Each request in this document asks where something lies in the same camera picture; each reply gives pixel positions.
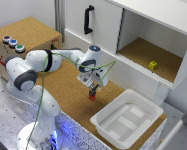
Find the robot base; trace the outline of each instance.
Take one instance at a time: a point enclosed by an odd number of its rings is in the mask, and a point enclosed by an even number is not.
[[[35,122],[28,124],[19,132],[18,137],[17,137],[17,150],[26,150],[26,145],[28,142],[27,138],[30,136],[30,133],[33,129],[34,124]],[[57,141],[57,145],[58,145],[57,147],[59,150],[63,143],[62,133],[59,131],[57,132],[56,141]],[[47,150],[47,149],[48,148],[46,147],[42,149],[42,147],[40,146],[38,148],[35,148],[35,146],[32,146],[32,142],[29,142],[28,148],[27,148],[27,150]]]

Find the cabinet door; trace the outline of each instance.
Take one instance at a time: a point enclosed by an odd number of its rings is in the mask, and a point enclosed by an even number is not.
[[[89,5],[89,28],[92,33],[84,34],[84,14]],[[67,0],[66,29],[91,44],[115,54],[122,18],[122,8],[105,0]]]

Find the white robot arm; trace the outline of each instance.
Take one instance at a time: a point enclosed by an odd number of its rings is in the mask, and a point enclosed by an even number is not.
[[[97,46],[90,46],[85,54],[77,48],[52,51],[35,50],[29,52],[25,60],[18,55],[9,56],[6,59],[6,71],[11,78],[7,84],[7,90],[11,95],[26,103],[40,103],[42,87],[35,86],[35,83],[38,77],[37,72],[43,71],[44,60],[47,55],[48,58],[45,62],[45,72],[56,71],[60,67],[63,59],[70,59],[72,60],[72,63],[77,63],[73,64],[81,72],[78,79],[91,88],[93,94],[95,94],[95,90],[98,86],[106,86],[108,83],[108,78],[104,77],[106,70],[105,68],[101,68],[101,50]],[[43,149],[42,143],[45,142],[45,139],[53,137],[54,132],[56,131],[54,118],[59,111],[60,106],[57,101],[44,89],[38,124],[35,126],[29,144],[31,148],[34,148],[35,150]],[[24,147],[23,145],[26,145],[29,135],[25,138],[19,138],[24,139],[22,145],[18,144],[18,149],[21,149],[21,147]],[[57,143],[53,145],[53,149],[59,149],[60,144],[58,143],[60,142],[58,142],[57,138],[53,140]]]

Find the power box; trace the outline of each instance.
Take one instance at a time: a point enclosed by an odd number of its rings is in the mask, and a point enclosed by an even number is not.
[[[3,43],[3,37],[11,37],[11,41],[18,42],[25,51],[16,51],[14,47]],[[0,75],[7,81],[10,79],[5,70],[5,59],[9,55],[18,54],[23,59],[32,50],[51,50],[51,46],[62,49],[62,35],[36,20],[29,17],[0,28]]]

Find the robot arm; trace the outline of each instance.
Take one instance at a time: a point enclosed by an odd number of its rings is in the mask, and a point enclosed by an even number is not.
[[[90,69],[73,63],[81,72],[78,79],[89,88],[94,85],[92,80],[99,82],[106,73],[105,68],[99,68],[101,66],[101,51],[97,46],[90,46],[85,54],[79,49],[36,50],[29,52],[25,60],[15,55],[6,59],[6,70],[14,82],[14,86],[20,91],[31,90],[36,83],[37,72],[43,71],[44,60],[47,55],[45,72],[56,71],[60,67],[62,59],[66,58],[53,54],[62,54],[82,66],[98,67],[98,69]],[[106,86],[107,82],[108,79],[105,77],[100,86]]]

